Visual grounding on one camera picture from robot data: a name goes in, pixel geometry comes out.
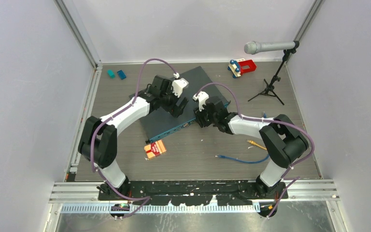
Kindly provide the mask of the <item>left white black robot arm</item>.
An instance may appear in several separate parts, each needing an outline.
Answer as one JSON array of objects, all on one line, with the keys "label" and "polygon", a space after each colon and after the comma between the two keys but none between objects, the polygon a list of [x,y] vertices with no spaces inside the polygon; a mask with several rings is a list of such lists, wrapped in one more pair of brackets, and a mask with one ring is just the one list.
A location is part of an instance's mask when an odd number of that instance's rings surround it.
[{"label": "left white black robot arm", "polygon": [[90,116],[85,121],[78,152],[112,185],[110,193],[117,200],[125,199],[129,193],[128,178],[116,161],[119,134],[159,108],[174,118],[179,117],[188,103],[187,98],[181,98],[187,87],[184,78],[168,79],[157,75],[124,106],[106,116]]}]

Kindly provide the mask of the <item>blue plastic block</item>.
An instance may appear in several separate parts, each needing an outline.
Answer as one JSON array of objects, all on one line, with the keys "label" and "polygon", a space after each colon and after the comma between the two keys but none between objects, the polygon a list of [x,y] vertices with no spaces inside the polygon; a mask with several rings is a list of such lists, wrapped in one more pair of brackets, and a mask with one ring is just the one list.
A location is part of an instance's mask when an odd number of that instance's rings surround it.
[{"label": "blue plastic block", "polygon": [[124,80],[124,79],[126,79],[126,74],[122,71],[122,70],[118,70],[117,72],[117,75],[118,75],[118,77],[121,79],[121,80]]}]

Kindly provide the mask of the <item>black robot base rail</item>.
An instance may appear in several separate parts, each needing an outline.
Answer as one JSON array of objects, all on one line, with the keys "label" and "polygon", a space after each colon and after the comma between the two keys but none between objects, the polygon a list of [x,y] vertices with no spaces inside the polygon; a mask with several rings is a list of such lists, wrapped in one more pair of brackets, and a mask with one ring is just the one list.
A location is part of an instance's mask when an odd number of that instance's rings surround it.
[{"label": "black robot base rail", "polygon": [[215,200],[219,206],[237,206],[250,205],[258,199],[269,202],[286,199],[287,195],[282,193],[285,188],[284,182],[269,188],[248,180],[130,181],[118,191],[130,197],[134,205],[141,205],[149,196],[146,205],[206,206]]}]

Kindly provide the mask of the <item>red and gold card box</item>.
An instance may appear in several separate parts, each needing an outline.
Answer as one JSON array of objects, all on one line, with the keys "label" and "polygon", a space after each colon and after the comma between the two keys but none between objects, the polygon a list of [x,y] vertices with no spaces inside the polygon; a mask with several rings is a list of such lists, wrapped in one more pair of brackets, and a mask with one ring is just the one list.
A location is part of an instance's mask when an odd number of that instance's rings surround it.
[{"label": "red and gold card box", "polygon": [[151,160],[154,159],[163,153],[167,152],[167,149],[162,140],[152,142],[144,147],[145,159]]}]

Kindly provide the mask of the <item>black microphone tripod stand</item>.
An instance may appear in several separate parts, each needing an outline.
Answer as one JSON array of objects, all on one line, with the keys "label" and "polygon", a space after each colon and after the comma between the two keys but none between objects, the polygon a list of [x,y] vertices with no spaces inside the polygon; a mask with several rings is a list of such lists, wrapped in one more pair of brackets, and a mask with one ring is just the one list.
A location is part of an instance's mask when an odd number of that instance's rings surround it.
[{"label": "black microphone tripod stand", "polygon": [[263,91],[261,91],[260,93],[258,93],[257,95],[253,96],[252,98],[250,98],[248,100],[248,102],[250,102],[251,100],[253,100],[254,98],[262,95],[262,96],[269,96],[269,97],[275,97],[282,105],[284,105],[284,102],[280,99],[280,97],[275,93],[274,91],[274,83],[275,82],[279,82],[281,80],[281,77],[279,77],[279,72],[280,70],[282,69],[283,65],[287,62],[287,60],[289,59],[290,55],[291,54],[294,54],[296,53],[298,48],[294,48],[294,49],[289,49],[289,50],[282,50],[284,55],[282,57],[282,62],[279,66],[279,68],[277,69],[276,73],[274,74],[274,76],[272,77],[271,81],[268,83],[266,79],[264,79],[264,82],[266,84],[266,87],[264,88]]}]

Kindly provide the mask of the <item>grey microphone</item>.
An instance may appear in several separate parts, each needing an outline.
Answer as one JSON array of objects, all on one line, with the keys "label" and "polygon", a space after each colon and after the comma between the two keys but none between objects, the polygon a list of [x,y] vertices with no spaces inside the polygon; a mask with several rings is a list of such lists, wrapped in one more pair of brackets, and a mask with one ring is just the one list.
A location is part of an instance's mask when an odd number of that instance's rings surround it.
[{"label": "grey microphone", "polygon": [[298,48],[298,46],[299,46],[298,41],[272,42],[272,43],[251,41],[244,45],[244,52],[249,55],[255,55],[261,52],[294,49]]}]

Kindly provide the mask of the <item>red white blue toy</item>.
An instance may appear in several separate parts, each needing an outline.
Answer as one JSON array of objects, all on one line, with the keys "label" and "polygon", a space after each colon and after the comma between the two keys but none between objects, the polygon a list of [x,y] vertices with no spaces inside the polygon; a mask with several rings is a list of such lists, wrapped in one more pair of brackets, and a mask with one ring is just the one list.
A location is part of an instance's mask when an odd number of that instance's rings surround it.
[{"label": "red white blue toy", "polygon": [[256,64],[250,59],[231,59],[227,70],[232,73],[233,78],[239,78],[243,74],[254,72],[257,69]]}]

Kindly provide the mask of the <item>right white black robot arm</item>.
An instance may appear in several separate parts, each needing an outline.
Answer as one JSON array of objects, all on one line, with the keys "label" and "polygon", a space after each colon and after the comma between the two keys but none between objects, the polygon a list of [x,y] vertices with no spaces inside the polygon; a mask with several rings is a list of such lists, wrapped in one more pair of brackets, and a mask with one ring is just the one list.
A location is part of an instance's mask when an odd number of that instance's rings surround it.
[{"label": "right white black robot arm", "polygon": [[194,113],[200,127],[213,125],[227,134],[241,134],[260,138],[270,161],[256,179],[257,194],[269,198],[288,169],[300,162],[300,156],[314,148],[312,138],[301,128],[293,125],[286,115],[275,118],[256,118],[228,112],[217,97],[209,97],[203,91],[193,96],[199,105]]}]

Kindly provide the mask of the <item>teal plastic block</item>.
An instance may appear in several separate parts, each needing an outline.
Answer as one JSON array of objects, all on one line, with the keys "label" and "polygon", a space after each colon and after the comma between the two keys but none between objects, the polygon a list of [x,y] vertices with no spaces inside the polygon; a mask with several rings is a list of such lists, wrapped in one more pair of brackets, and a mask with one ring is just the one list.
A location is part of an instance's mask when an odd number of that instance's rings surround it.
[{"label": "teal plastic block", "polygon": [[110,78],[115,78],[115,73],[112,70],[107,70],[107,74]]}]

